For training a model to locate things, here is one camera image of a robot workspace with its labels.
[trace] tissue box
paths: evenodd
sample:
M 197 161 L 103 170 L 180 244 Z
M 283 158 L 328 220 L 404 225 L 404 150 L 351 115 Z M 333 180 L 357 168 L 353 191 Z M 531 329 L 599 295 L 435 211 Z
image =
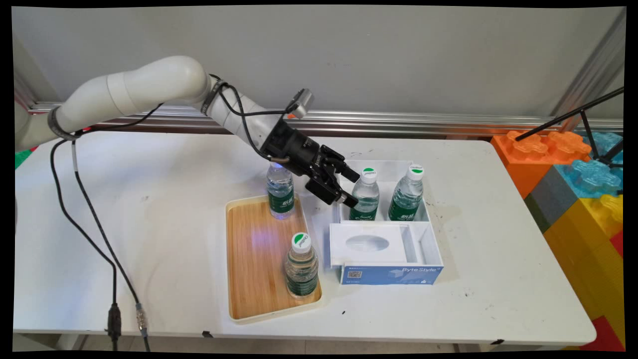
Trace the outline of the tissue box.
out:
M 330 267 L 341 269 L 342 284 L 434 284 L 443 270 L 434 229 L 425 199 L 412 222 L 390 221 L 388 210 L 397 182 L 412 161 L 350 160 L 360 172 L 366 167 L 378 171 L 380 200 L 374 221 L 352 221 L 349 207 L 340 204 L 338 223 L 330 225 Z M 339 179 L 351 192 L 354 183 Z

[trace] plastic bottle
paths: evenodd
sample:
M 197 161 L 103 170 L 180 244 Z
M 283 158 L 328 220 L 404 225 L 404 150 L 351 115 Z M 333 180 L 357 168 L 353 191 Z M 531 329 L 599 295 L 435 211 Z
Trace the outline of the plastic bottle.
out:
M 319 262 L 308 233 L 300 232 L 292 236 L 292 248 L 288 251 L 284 267 L 290 295 L 303 299 L 313 294 L 318 282 Z
M 286 219 L 295 210 L 295 191 L 292 185 L 292 173 L 280 164 L 271 162 L 266 174 L 266 190 L 271 215 L 276 219 Z
M 376 184 L 377 172 L 374 168 L 365 168 L 352 189 L 352 195 L 359 200 L 350 209 L 350 220 L 375 220 L 379 206 L 379 186 Z
M 411 164 L 392 195 L 388 217 L 390 220 L 414 220 L 423 198 L 423 166 Z

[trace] robotic arm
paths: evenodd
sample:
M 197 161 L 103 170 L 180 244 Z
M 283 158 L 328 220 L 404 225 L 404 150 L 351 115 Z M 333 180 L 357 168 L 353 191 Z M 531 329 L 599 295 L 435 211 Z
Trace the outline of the robotic arm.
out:
M 248 135 L 241 114 L 268 111 L 240 93 L 236 96 L 232 86 L 207 74 L 199 62 L 188 56 L 166 57 L 137 70 L 89 80 L 48 114 L 30 116 L 16 104 L 15 150 L 29 149 L 56 137 L 72 139 L 74 131 L 149 111 L 169 100 L 188 102 L 247 144 L 254 145 L 263 157 L 280 162 L 297 176 L 305 174 L 310 178 L 306 188 L 323 202 L 344 203 L 349 207 L 358 203 L 337 182 L 337 174 L 352 182 L 359 179 L 342 155 L 319 146 L 276 114 L 247 117 Z M 286 113 L 301 118 L 312 101 L 310 91 L 303 89 L 288 104 Z

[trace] white table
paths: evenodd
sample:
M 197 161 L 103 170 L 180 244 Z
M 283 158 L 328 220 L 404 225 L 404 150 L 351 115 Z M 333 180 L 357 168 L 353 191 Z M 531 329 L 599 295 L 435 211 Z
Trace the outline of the white table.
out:
M 96 133 L 80 175 L 149 319 L 151 335 L 581 345 L 596 333 L 492 146 L 482 141 L 315 138 L 346 159 L 414 160 L 445 263 L 433 286 L 342 286 L 326 269 L 332 208 L 295 178 L 323 266 L 324 305 L 238 325 L 228 315 L 225 204 L 265 193 L 267 163 L 231 135 Z M 59 208 L 40 146 L 16 171 L 16 332 L 103 333 L 111 269 Z M 106 251 L 73 177 L 73 218 Z M 121 276 L 122 332 L 138 335 Z

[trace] bottle cap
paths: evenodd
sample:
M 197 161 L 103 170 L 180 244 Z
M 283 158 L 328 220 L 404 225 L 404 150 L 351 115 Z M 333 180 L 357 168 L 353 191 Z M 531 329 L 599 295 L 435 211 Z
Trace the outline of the bottle cap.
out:
M 420 181 L 423 178 L 423 166 L 411 164 L 406 175 L 413 181 Z
M 298 254 L 310 252 L 310 236 L 308 233 L 299 232 L 292 236 L 292 250 Z
M 376 182 L 376 170 L 374 168 L 364 168 L 361 171 L 361 182 L 371 185 Z

